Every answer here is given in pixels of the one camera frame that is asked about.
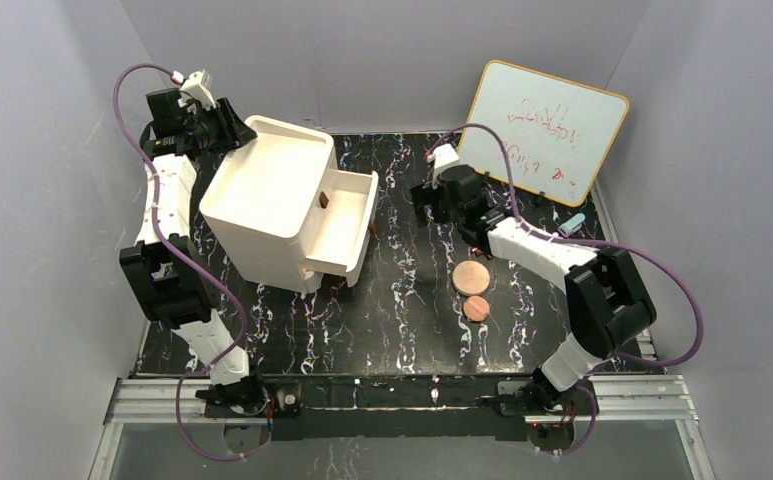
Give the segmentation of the white drawer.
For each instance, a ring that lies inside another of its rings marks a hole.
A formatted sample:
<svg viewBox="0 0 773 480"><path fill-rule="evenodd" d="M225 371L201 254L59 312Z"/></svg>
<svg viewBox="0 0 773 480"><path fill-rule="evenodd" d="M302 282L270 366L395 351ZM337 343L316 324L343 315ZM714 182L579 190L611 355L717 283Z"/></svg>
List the white drawer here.
<svg viewBox="0 0 773 480"><path fill-rule="evenodd" d="M316 207L319 222L304 267L341 276L352 287L359 280L370 240L379 175L333 170L331 180L330 188L319 190L326 205Z"/></svg>

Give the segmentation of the white three-drawer organizer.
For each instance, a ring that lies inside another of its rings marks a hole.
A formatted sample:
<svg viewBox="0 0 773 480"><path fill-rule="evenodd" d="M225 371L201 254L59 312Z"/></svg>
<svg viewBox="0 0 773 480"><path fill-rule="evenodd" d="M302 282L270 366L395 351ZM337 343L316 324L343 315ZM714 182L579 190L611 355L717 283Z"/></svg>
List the white three-drawer organizer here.
<svg viewBox="0 0 773 480"><path fill-rule="evenodd" d="M199 211L242 279L312 293L322 275L305 257L335 177L334 141L262 115L245 124L255 139L224 157Z"/></svg>

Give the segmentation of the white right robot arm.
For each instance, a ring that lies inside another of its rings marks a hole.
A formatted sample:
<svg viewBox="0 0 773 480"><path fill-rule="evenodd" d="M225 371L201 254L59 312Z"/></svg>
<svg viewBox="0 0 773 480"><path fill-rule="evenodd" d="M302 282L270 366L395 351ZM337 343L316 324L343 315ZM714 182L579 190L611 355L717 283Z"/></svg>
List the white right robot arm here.
<svg viewBox="0 0 773 480"><path fill-rule="evenodd" d="M486 179L467 165L445 169L437 181L414 186L417 221L453 224L463 241L482 254L514 262L565 295L570 331L531 374L526 395L557 400L600 363L636 338L657 318L631 255L543 239L524 229L512 213L492 205Z"/></svg>

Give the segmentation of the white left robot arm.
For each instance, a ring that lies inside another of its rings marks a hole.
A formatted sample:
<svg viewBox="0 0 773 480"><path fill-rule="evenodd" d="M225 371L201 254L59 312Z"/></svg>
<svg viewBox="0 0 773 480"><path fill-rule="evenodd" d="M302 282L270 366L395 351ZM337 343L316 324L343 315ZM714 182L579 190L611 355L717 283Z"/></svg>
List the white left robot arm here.
<svg viewBox="0 0 773 480"><path fill-rule="evenodd" d="M256 139L226 98L168 88L147 94L152 116L138 144L146 166L147 197L139 234L119 263L143 311L183 339L207 366L212 385L240 384L249 359L224 325L221 292L202 276L206 263L191 239L191 201L198 163Z"/></svg>

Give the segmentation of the large round pink compact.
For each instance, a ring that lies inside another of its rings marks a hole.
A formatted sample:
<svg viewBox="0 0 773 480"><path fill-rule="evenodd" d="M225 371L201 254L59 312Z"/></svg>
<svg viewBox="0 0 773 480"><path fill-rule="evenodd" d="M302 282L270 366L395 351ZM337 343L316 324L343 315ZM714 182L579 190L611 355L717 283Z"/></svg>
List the large round pink compact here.
<svg viewBox="0 0 773 480"><path fill-rule="evenodd" d="M474 260L458 263L452 272L452 284L463 296L481 296L489 288L491 275L486 266Z"/></svg>

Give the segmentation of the small round pink compact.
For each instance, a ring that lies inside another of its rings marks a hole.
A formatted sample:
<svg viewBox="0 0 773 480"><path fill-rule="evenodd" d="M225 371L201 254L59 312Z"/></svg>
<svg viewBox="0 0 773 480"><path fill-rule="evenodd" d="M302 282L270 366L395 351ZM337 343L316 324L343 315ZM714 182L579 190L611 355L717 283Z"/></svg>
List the small round pink compact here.
<svg viewBox="0 0 773 480"><path fill-rule="evenodd" d="M484 322L491 313L489 303L481 296L468 297L463 303L462 310L466 318L475 323Z"/></svg>

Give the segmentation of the light blue eraser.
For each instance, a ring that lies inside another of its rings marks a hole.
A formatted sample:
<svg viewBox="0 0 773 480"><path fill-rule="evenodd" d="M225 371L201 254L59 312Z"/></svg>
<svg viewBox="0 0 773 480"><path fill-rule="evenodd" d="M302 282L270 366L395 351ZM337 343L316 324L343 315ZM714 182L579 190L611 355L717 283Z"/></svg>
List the light blue eraser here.
<svg viewBox="0 0 773 480"><path fill-rule="evenodd" d="M562 237L571 237L574 233L578 232L586 221L586 215L578 213L561 223L557 229L557 232Z"/></svg>

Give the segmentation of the whiteboard with yellow frame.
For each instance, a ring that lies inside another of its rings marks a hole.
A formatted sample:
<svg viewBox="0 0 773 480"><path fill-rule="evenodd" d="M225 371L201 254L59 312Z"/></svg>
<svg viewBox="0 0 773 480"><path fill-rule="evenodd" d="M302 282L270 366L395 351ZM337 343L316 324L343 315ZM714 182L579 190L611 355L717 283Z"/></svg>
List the whiteboard with yellow frame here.
<svg viewBox="0 0 773 480"><path fill-rule="evenodd" d="M492 60L481 75L458 154L479 173L577 207L629 108L620 94Z"/></svg>

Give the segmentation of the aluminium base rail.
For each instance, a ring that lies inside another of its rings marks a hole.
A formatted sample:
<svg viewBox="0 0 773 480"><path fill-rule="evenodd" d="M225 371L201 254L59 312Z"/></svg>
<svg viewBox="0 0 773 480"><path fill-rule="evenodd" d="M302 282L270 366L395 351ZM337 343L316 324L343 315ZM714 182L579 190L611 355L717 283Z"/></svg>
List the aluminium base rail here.
<svg viewBox="0 0 773 480"><path fill-rule="evenodd" d="M526 421L553 421L562 409L527 404L527 380L507 375L275 376L265 381L256 404L244 413L199 398L205 379L128 379L117 382L105 419L118 423L251 423L271 414L295 418L327 412L462 412L481 407L514 413ZM596 375L588 389L600 420L696 420L698 414L680 375Z"/></svg>

